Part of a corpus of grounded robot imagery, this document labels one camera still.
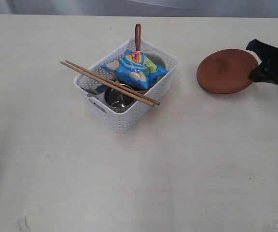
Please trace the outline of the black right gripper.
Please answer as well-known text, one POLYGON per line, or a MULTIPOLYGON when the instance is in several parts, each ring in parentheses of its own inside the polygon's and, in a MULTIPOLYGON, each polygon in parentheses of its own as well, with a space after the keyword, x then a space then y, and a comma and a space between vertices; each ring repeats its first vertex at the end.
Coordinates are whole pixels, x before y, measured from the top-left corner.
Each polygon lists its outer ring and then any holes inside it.
POLYGON ((268 71, 261 63, 250 72, 248 79, 255 83, 278 85, 278 48, 254 39, 248 43, 246 50, 254 52, 262 63, 268 62, 268 71))

